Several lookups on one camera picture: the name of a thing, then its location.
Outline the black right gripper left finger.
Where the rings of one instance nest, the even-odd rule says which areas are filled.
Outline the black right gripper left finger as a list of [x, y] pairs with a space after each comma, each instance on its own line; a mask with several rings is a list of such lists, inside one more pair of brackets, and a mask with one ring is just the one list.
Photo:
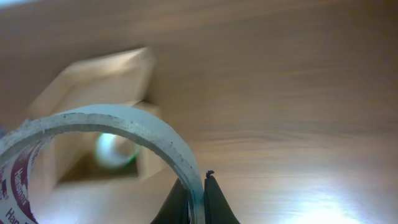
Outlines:
[[150, 224], [189, 224], [188, 191], [177, 179], [165, 202]]

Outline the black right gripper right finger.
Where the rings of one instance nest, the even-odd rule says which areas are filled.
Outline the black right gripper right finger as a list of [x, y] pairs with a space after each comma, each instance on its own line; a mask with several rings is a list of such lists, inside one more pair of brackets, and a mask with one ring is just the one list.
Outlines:
[[206, 173], [204, 203], [206, 224], [239, 224], [216, 179], [215, 172]]

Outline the green tape roll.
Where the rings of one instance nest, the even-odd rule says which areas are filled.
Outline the green tape roll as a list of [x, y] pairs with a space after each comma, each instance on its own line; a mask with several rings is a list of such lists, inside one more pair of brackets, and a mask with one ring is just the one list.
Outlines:
[[132, 162], [141, 152], [135, 142], [110, 133], [99, 135], [95, 144], [94, 157], [99, 166], [118, 169]]

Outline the beige masking tape roll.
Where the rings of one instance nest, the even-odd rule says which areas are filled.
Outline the beige masking tape roll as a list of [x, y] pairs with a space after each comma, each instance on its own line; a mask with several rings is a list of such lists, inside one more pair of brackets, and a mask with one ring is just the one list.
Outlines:
[[1, 164], [28, 145], [68, 132], [102, 132], [128, 138], [161, 157], [190, 192], [192, 223], [205, 222], [203, 185], [195, 156], [188, 144], [156, 116], [123, 105], [88, 105], [26, 122], [1, 139]]

